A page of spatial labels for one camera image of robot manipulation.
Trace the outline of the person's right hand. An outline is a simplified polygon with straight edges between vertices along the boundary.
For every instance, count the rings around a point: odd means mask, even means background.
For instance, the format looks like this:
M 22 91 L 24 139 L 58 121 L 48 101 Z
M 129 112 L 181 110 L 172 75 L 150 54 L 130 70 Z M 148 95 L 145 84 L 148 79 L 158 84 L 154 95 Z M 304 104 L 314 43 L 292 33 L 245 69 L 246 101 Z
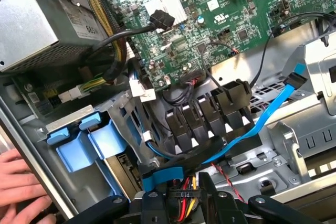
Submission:
M 1 223 L 31 223 L 39 214 L 52 203 L 49 196 L 42 196 L 33 201 L 19 213 L 16 204 L 7 204 L 1 207 Z

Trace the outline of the person's left hand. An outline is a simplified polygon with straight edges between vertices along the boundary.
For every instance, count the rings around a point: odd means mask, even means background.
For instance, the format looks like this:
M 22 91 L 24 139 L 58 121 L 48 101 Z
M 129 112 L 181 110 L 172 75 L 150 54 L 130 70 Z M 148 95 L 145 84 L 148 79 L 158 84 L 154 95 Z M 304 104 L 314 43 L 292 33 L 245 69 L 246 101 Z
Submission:
M 16 149 L 1 154 L 1 206 L 47 195 Z

